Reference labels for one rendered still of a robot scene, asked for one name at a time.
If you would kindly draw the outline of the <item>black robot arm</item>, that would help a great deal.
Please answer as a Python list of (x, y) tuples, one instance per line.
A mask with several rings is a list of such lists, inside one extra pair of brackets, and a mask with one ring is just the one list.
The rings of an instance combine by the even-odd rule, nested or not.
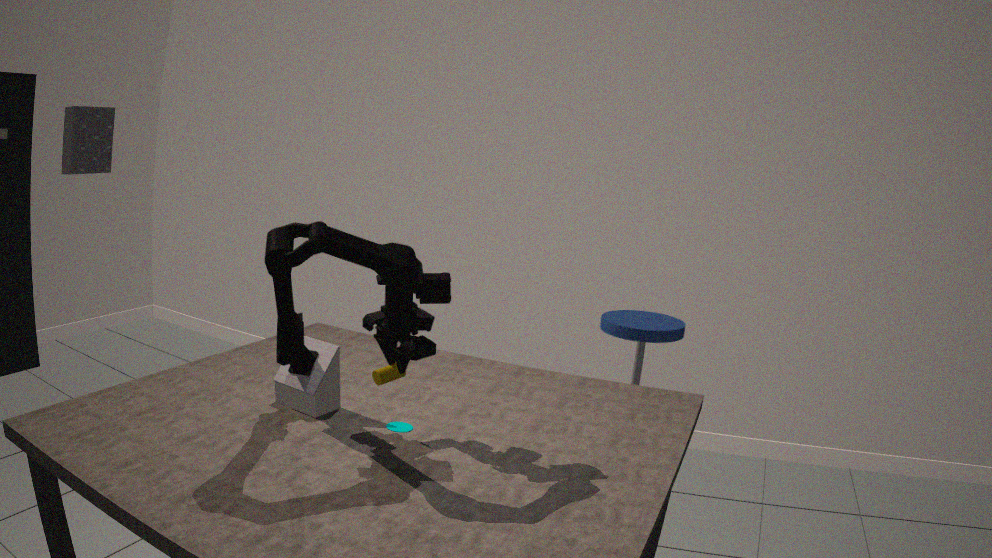
[[(294, 249), (294, 239), (298, 237), (309, 240)], [(410, 246), (377, 244), (328, 227), (322, 221), (308, 225), (293, 222), (272, 229), (267, 233), (265, 265), (273, 278), (277, 304), (277, 362), (290, 365), (289, 373), (309, 376), (318, 357), (317, 351), (304, 344), (303, 313), (294, 311), (291, 271), (321, 252), (374, 270), (378, 285), (385, 285), (388, 306), (404, 309), (413, 304), (417, 314), (412, 314), (412, 335), (418, 330), (431, 331), (435, 320), (413, 302), (413, 293), (420, 304), (451, 301), (450, 273), (423, 273), (422, 263)]]

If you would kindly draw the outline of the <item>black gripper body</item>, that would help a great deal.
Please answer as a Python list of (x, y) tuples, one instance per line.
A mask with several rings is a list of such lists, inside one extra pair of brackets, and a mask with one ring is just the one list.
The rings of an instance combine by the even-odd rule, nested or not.
[(378, 336), (381, 338), (393, 337), (400, 342), (403, 355), (411, 360), (419, 360), (424, 357), (436, 355), (436, 344), (427, 337), (412, 336), (411, 327), (412, 314), (417, 314), (417, 309), (412, 306), (408, 308), (396, 308), (387, 304), (381, 306), (380, 311), (366, 314), (363, 320), (363, 327), (368, 331), (376, 327)]

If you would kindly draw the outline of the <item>yellow cylinder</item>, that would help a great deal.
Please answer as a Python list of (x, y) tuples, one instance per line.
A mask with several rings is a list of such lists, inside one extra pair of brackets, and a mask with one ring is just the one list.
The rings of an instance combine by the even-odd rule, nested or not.
[(395, 379), (397, 380), (399, 378), (402, 378), (405, 375), (406, 375), (406, 371), (403, 374), (400, 374), (399, 373), (399, 370), (398, 370), (398, 367), (397, 367), (397, 364), (396, 363), (393, 363), (393, 364), (391, 364), (389, 366), (386, 366), (386, 367), (381, 368), (381, 369), (378, 369), (378, 370), (374, 370), (372, 372), (373, 381), (377, 385), (384, 385), (385, 383), (388, 383), (388, 382), (393, 381)]

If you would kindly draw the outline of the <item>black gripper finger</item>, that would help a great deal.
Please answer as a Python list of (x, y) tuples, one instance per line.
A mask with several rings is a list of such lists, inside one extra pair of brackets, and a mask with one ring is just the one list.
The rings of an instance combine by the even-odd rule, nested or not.
[(397, 348), (394, 348), (393, 349), (393, 352), (394, 352), (394, 356), (395, 356), (395, 360), (396, 360), (396, 364), (397, 364), (399, 373), (400, 374), (405, 373), (406, 368), (407, 368), (407, 365), (408, 365), (410, 359), (408, 357), (406, 357), (405, 355), (403, 355), (403, 352), (402, 352), (400, 346), (397, 347)]
[(381, 347), (388, 364), (391, 365), (393, 363), (396, 363), (393, 349), (397, 348), (398, 341), (393, 339), (393, 337), (381, 338), (380, 336), (378, 336), (377, 333), (374, 334), (374, 338), (376, 338), (379, 346)]

